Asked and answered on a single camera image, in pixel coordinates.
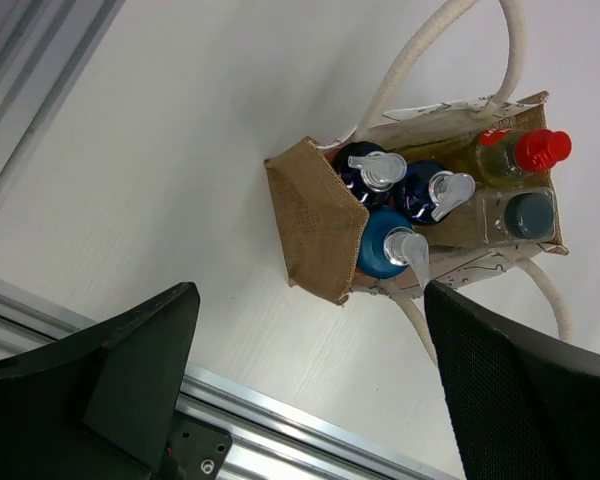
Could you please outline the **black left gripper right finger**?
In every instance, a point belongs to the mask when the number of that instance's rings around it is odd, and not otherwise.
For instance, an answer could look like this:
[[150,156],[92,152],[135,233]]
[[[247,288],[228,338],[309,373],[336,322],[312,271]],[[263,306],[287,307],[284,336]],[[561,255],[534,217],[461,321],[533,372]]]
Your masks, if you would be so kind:
[[469,479],[600,479],[600,354],[424,291],[445,401]]

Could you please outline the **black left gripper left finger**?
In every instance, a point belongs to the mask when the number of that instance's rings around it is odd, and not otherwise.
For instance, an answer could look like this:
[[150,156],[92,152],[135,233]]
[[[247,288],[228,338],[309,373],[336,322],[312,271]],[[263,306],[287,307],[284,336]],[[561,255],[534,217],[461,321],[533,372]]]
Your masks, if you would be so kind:
[[200,306],[192,282],[0,361],[0,479],[149,479]]

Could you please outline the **clear bottle grey cap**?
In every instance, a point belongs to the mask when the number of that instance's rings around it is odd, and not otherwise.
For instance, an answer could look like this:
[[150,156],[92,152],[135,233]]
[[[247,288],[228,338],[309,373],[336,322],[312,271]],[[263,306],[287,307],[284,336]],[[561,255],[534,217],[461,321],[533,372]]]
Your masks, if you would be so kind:
[[557,203],[548,187],[485,189],[423,232],[433,246],[499,248],[548,242],[557,223]]

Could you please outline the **orange bottle light blue top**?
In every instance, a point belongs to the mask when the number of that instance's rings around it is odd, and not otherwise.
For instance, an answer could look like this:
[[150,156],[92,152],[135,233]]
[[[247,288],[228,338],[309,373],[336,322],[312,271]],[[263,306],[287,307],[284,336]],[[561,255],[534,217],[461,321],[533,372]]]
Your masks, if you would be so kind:
[[377,279],[411,270],[421,288],[431,280],[429,243],[412,224],[390,207],[372,211],[363,231],[357,268]]

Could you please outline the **orange bottle navy pump top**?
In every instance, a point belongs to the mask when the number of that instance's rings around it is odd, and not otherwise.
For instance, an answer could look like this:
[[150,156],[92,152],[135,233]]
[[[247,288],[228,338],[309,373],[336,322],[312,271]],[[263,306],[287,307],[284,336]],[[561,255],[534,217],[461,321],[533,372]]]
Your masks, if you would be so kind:
[[468,173],[448,170],[434,160],[410,163],[396,183],[392,205],[412,224],[435,225],[474,195],[476,182]]

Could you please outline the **yellow dish soap bottle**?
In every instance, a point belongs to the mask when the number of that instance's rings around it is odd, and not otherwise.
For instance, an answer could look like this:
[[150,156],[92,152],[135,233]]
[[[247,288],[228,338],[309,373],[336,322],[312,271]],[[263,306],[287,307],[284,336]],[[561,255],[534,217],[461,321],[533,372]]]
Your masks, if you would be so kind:
[[470,139],[408,150],[410,160],[434,160],[456,173],[467,173],[489,187],[524,186],[566,160],[572,140],[564,131],[490,128]]

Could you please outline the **orange bottle dark blue top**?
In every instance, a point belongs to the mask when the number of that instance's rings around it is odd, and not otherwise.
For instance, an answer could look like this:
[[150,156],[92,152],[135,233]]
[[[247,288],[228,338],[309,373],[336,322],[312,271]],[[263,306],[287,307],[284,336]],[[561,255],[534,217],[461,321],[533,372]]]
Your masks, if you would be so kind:
[[371,142],[354,142],[341,148],[331,165],[345,187],[368,210],[387,203],[393,187],[408,170],[406,160]]

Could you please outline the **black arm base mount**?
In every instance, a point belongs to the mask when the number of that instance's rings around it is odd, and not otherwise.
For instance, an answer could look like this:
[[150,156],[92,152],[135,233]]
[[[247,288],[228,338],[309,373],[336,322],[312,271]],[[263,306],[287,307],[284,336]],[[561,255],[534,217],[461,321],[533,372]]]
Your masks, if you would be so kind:
[[215,479],[232,443],[227,431],[176,412],[159,471],[152,479]]

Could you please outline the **aluminium frame rail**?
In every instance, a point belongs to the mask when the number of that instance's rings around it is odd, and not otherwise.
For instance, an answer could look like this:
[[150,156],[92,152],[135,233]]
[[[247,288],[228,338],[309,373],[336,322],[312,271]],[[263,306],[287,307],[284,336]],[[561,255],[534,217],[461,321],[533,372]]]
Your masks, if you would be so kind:
[[[0,352],[60,340],[94,320],[0,280]],[[177,410],[232,444],[219,479],[445,479],[447,473],[288,404],[189,366]]]

